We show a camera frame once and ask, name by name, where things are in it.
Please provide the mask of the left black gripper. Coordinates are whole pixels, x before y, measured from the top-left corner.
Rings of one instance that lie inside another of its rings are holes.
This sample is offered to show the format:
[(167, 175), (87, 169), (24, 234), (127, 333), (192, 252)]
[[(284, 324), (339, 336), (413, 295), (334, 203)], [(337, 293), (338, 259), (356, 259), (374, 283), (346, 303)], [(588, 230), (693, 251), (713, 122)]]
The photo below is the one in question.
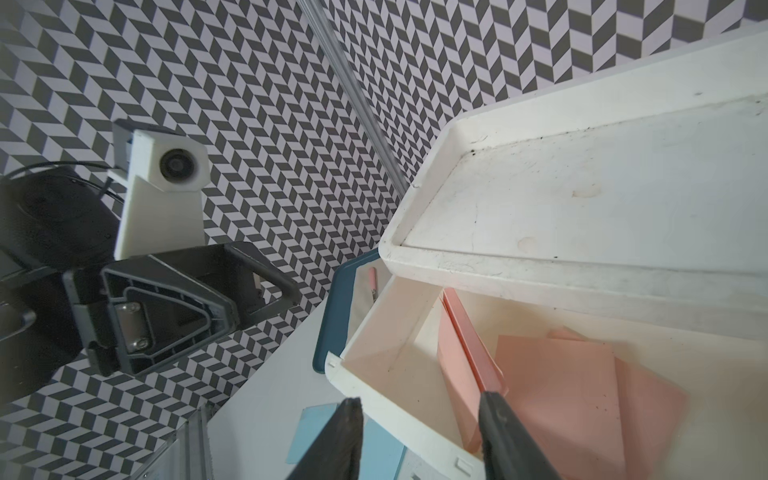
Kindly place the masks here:
[[(298, 284), (248, 242), (102, 267), (69, 269), (62, 282), (88, 361), (104, 377), (160, 371), (238, 325), (254, 327), (300, 303)], [(266, 301), (264, 282), (280, 295)]]

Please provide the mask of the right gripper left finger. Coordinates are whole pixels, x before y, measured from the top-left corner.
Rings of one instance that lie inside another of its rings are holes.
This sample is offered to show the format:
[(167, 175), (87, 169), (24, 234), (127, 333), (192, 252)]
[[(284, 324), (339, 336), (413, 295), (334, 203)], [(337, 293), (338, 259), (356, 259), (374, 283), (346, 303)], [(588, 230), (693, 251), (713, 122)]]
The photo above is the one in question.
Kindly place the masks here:
[(357, 480), (364, 436), (359, 398), (345, 398), (294, 467), (288, 480)]

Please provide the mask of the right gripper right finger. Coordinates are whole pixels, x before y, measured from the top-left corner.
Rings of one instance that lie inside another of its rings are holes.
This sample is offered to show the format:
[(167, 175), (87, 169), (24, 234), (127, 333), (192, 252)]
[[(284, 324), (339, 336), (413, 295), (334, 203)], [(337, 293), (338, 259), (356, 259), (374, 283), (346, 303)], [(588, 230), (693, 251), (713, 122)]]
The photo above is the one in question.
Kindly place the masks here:
[(481, 394), (478, 417), (487, 480), (559, 480), (560, 475), (498, 392)]

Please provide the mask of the pink sticky note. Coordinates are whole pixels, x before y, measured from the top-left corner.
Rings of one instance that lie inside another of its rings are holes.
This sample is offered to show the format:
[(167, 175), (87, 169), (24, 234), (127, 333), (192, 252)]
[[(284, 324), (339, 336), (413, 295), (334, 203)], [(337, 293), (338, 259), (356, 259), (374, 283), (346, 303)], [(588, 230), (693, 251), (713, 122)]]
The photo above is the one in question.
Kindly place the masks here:
[[(589, 342), (566, 330), (555, 331), (547, 338)], [(687, 406), (687, 396), (649, 370), (615, 353), (614, 357), (626, 460), (624, 479), (647, 479), (674, 436)]]
[(568, 479), (624, 479), (626, 460), (611, 347), (503, 335), (495, 361), (506, 399)]
[(463, 448), (481, 447), (479, 409), (481, 394), (506, 395), (504, 375), (478, 335), (457, 292), (445, 288), (440, 296), (438, 361), (456, 418)]

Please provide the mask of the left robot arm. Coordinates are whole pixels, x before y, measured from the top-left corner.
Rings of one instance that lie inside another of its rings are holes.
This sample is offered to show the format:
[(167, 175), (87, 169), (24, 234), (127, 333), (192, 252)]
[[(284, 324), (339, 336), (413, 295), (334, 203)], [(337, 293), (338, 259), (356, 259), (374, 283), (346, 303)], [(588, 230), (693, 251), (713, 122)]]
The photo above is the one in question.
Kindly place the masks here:
[(113, 257), (118, 220), (68, 167), (1, 180), (1, 400), (77, 356), (101, 376), (159, 373), (300, 302), (249, 242)]

